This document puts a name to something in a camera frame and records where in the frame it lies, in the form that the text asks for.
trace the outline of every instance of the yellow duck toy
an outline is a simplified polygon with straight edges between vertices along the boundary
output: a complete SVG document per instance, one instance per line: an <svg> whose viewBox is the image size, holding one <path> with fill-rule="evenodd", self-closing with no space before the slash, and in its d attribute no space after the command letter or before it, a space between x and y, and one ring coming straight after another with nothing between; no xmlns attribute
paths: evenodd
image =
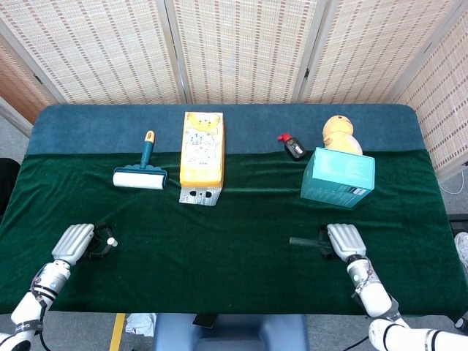
<svg viewBox="0 0 468 351"><path fill-rule="evenodd" d="M345 116L332 116L323 127L322 135L325 148L362 155L359 142L352 136L354 128Z"/></svg>

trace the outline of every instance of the teal box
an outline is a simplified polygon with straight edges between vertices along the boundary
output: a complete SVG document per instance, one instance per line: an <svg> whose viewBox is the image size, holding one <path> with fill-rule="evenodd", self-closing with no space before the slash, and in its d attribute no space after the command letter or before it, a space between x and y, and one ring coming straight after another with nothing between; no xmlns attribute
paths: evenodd
<svg viewBox="0 0 468 351"><path fill-rule="evenodd" d="M301 197L353 207L374 190L372 157L316 148L302 180Z"/></svg>

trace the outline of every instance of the tissue box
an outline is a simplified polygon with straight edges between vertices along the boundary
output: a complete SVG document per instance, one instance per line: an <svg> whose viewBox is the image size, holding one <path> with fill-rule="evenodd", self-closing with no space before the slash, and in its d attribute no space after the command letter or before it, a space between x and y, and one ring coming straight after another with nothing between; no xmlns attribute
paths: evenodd
<svg viewBox="0 0 468 351"><path fill-rule="evenodd" d="M302 180L301 197L353 207L374 189L372 157L316 148Z"/></svg>
<svg viewBox="0 0 468 351"><path fill-rule="evenodd" d="M222 113L186 112L179 202L215 206L222 190L223 168Z"/></svg>

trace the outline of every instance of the yellow floor line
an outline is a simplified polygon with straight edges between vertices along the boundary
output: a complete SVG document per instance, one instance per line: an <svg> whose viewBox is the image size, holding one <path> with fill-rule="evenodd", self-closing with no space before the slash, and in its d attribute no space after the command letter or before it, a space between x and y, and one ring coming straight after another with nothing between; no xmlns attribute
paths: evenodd
<svg viewBox="0 0 468 351"><path fill-rule="evenodd" d="M114 323L114 331L110 340L109 351L118 351L120 340L122 339L122 331L124 330L125 313L116 314L116 322Z"/></svg>

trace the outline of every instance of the green velvet tablecloth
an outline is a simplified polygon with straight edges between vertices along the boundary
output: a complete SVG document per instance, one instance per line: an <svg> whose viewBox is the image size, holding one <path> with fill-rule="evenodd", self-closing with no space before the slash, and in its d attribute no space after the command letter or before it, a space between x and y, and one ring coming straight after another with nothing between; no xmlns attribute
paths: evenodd
<svg viewBox="0 0 468 351"><path fill-rule="evenodd" d="M11 312L71 224L107 222L119 245L72 269L54 309L80 312L362 314L340 260L289 245L319 226L359 229L404 314L456 318L467 286L426 151L375 152L377 188L354 209L300 198L308 159L285 152L226 156L213 207L180 204L180 154L154 154L164 191L115 188L139 154L26 156L0 226L0 313Z"/></svg>

